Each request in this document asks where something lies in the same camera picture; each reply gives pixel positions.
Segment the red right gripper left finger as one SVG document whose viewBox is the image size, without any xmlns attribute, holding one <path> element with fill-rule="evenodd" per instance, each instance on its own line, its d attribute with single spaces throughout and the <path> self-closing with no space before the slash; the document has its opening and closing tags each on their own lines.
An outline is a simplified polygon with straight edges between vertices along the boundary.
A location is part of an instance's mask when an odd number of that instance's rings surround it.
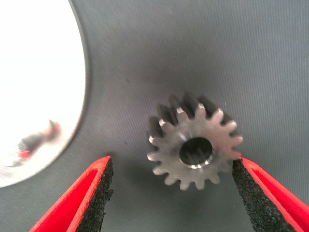
<svg viewBox="0 0 309 232">
<path fill-rule="evenodd" d="M 99 232 L 111 198 L 112 158 L 93 162 L 30 229 L 31 232 Z"/>
</svg>

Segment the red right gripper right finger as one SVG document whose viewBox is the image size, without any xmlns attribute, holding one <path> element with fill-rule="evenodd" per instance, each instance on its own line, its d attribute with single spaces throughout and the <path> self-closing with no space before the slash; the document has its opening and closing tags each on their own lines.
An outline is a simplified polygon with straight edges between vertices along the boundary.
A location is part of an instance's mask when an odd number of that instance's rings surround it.
<svg viewBox="0 0 309 232">
<path fill-rule="evenodd" d="M 253 161 L 233 161 L 232 176 L 256 232 L 307 232 L 309 207 Z"/>
</svg>

